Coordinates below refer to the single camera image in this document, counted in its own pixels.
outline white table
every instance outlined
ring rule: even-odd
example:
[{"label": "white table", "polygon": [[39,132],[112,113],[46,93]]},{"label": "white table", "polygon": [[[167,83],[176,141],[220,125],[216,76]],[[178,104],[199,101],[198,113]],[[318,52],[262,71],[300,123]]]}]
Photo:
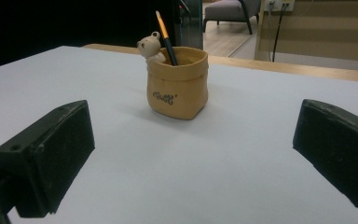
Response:
[{"label": "white table", "polygon": [[140,55],[61,47],[0,67],[0,145],[53,108],[89,102],[96,148],[57,214],[21,223],[358,223],[292,149],[303,99],[358,115],[358,82],[210,64],[193,120],[146,101]]}]

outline beige wall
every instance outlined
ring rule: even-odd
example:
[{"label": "beige wall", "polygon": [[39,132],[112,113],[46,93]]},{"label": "beige wall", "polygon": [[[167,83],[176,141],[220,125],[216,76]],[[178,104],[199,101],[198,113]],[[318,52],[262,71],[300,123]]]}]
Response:
[{"label": "beige wall", "polygon": [[[269,15],[263,14],[256,60],[269,60],[278,21],[279,12],[273,12],[269,27]],[[358,0],[296,0],[294,11],[282,18],[276,52],[358,60]]]}]

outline chair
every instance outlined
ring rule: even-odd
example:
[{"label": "chair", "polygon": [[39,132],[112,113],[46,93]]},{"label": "chair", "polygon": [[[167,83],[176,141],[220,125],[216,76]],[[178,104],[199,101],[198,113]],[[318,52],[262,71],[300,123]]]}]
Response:
[{"label": "chair", "polygon": [[208,21],[242,21],[246,22],[251,35],[252,26],[249,18],[256,17],[259,19],[261,0],[221,0],[213,2],[205,8],[205,17],[202,28],[203,33],[206,30]]}]

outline brown pen holder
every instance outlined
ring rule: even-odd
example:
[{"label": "brown pen holder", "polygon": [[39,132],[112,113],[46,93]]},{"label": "brown pen holder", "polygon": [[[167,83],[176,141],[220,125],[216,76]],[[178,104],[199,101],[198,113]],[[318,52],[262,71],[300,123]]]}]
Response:
[{"label": "brown pen holder", "polygon": [[[177,66],[147,66],[147,101],[155,111],[175,119],[193,119],[208,101],[208,54],[200,49],[173,47]],[[166,49],[161,49],[167,62]]]}]

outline black cable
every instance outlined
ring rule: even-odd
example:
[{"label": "black cable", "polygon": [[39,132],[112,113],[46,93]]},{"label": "black cable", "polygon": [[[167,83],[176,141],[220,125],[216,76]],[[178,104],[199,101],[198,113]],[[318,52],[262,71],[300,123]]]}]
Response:
[{"label": "black cable", "polygon": [[281,22],[282,22],[282,18],[283,18],[283,14],[284,14],[284,11],[286,10],[286,7],[288,6],[289,4],[283,4],[283,7],[281,9],[281,15],[280,15],[280,18],[279,18],[279,23],[278,23],[278,30],[277,30],[277,34],[275,36],[275,44],[274,44],[274,50],[272,51],[272,61],[275,62],[275,49],[277,48],[277,43],[278,43],[278,35],[279,35],[279,30],[281,28]]}]

